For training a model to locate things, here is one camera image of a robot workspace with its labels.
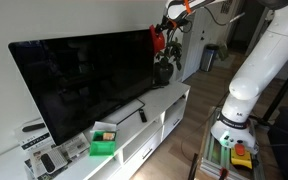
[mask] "potted plant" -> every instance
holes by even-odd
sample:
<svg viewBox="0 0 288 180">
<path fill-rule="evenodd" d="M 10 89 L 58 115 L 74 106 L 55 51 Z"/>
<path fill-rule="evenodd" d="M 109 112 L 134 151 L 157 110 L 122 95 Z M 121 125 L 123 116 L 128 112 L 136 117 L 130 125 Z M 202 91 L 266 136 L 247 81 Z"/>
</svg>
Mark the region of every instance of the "potted plant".
<svg viewBox="0 0 288 180">
<path fill-rule="evenodd" d="M 175 41 L 169 41 L 166 43 L 164 51 L 159 51 L 156 54 L 157 63 L 154 64 L 155 72 L 155 84 L 160 86 L 166 86 L 169 84 L 169 79 L 171 78 L 174 67 L 171 64 L 176 62 L 176 67 L 180 71 L 182 65 L 180 59 L 182 56 L 182 45 L 175 38 Z"/>
</svg>

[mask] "black tv screen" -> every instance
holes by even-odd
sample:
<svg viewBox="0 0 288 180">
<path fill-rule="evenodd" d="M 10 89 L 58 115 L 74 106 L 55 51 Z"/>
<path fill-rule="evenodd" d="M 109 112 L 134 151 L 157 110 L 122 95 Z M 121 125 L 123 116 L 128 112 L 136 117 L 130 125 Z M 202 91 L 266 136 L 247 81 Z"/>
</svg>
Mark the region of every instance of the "black tv screen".
<svg viewBox="0 0 288 180">
<path fill-rule="evenodd" d="M 57 145 L 149 90 L 149 30 L 9 44 Z"/>
</svg>

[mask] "tv stand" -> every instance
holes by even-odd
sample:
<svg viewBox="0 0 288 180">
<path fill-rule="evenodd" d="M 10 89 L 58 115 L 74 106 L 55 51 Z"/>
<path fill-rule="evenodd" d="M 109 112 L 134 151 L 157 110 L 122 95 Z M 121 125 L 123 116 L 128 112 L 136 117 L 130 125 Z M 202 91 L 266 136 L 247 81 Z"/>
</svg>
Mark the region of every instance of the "tv stand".
<svg viewBox="0 0 288 180">
<path fill-rule="evenodd" d="M 145 93 L 139 99 L 145 103 L 147 122 L 143 123 L 139 113 L 134 113 L 118 124 L 113 157 L 84 156 L 55 179 L 129 179 L 182 120 L 189 90 L 188 85 L 173 82 Z M 112 122 L 136 108 L 130 103 L 102 121 Z M 87 139 L 89 130 L 84 131 Z M 1 180 L 27 179 L 24 154 L 17 147 L 0 156 L 0 170 L 8 169 L 0 171 Z"/>
</svg>

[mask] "cabinet door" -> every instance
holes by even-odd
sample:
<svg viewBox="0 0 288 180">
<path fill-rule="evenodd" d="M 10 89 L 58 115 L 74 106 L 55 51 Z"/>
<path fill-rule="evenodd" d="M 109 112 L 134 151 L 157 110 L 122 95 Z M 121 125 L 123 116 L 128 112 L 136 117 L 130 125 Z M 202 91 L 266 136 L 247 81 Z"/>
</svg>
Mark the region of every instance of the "cabinet door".
<svg viewBox="0 0 288 180">
<path fill-rule="evenodd" d="M 176 113 L 173 113 L 168 119 L 165 119 L 163 125 L 162 141 L 170 134 L 170 132 L 181 122 L 184 115 L 185 106 L 181 107 Z"/>
<path fill-rule="evenodd" d="M 129 179 L 161 143 L 162 128 L 111 179 Z"/>
</svg>

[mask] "trash can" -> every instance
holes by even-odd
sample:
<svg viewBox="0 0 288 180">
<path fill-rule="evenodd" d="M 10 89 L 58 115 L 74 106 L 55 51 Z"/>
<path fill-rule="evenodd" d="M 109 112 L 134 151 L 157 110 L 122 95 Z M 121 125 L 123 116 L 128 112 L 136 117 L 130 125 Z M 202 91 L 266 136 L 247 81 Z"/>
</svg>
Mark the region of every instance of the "trash can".
<svg viewBox="0 0 288 180">
<path fill-rule="evenodd" d="M 216 54 L 218 52 L 218 45 L 215 44 L 207 44 L 205 45 L 200 70 L 209 72 L 212 70 L 213 62 L 215 60 Z"/>
</svg>

